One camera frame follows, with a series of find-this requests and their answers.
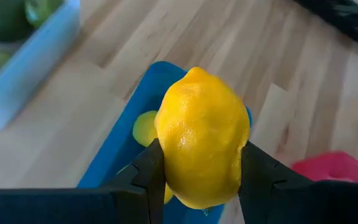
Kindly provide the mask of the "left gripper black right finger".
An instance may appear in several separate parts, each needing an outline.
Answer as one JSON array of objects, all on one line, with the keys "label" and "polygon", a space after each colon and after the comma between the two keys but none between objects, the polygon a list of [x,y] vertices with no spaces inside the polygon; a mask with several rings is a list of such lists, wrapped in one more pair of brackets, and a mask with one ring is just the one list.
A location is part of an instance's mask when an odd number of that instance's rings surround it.
[{"label": "left gripper black right finger", "polygon": [[312,181],[251,142],[238,191],[246,223],[358,223],[358,184]]}]

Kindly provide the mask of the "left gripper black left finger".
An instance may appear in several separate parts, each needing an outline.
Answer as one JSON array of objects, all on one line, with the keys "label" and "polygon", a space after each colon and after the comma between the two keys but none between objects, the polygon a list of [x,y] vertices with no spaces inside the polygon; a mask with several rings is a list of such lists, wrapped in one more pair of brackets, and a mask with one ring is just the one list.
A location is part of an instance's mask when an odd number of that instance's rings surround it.
[{"label": "left gripper black left finger", "polygon": [[0,223],[161,223],[163,151],[155,139],[92,189],[0,189]]}]

